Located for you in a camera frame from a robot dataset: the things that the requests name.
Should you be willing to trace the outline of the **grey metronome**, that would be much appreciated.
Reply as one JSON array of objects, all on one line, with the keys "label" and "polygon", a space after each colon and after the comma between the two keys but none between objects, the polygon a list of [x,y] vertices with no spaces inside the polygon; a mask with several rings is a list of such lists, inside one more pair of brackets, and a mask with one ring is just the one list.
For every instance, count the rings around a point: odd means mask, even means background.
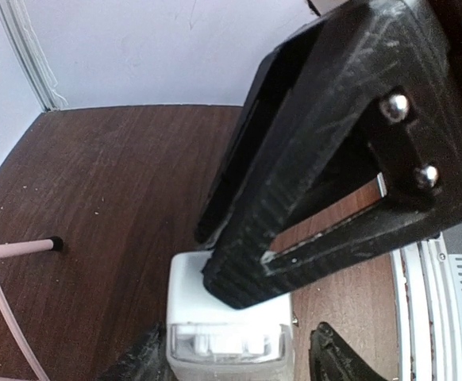
[{"label": "grey metronome", "polygon": [[177,380],[292,380],[291,296],[235,310],[203,286],[209,251],[171,260],[166,357]]}]

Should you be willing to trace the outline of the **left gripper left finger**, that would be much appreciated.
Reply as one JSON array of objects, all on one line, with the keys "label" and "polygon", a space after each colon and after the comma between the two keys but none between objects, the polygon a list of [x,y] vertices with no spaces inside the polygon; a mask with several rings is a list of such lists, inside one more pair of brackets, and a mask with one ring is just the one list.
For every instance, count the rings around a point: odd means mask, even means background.
[{"label": "left gripper left finger", "polygon": [[157,322],[99,376],[100,380],[167,380],[166,329]]}]

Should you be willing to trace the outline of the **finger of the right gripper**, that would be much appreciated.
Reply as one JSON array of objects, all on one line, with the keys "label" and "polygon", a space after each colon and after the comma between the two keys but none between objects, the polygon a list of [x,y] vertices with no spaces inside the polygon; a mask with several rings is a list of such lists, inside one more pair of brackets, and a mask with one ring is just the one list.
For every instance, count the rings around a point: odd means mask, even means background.
[{"label": "finger of the right gripper", "polygon": [[312,149],[311,163],[323,165],[334,122],[326,70],[333,30],[333,21],[321,17],[261,62],[194,231],[198,243],[217,241],[229,219],[252,205],[284,153]]},{"label": "finger of the right gripper", "polygon": [[462,1],[347,1],[321,17],[334,23],[323,165],[284,153],[202,243],[203,286],[234,309],[462,222]]}]

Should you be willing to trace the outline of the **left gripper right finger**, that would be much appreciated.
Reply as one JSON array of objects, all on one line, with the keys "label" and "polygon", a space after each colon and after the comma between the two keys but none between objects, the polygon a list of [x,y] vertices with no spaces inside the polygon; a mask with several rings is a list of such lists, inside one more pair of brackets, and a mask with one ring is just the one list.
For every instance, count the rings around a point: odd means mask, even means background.
[{"label": "left gripper right finger", "polygon": [[311,380],[382,380],[327,322],[310,333],[309,365]]}]

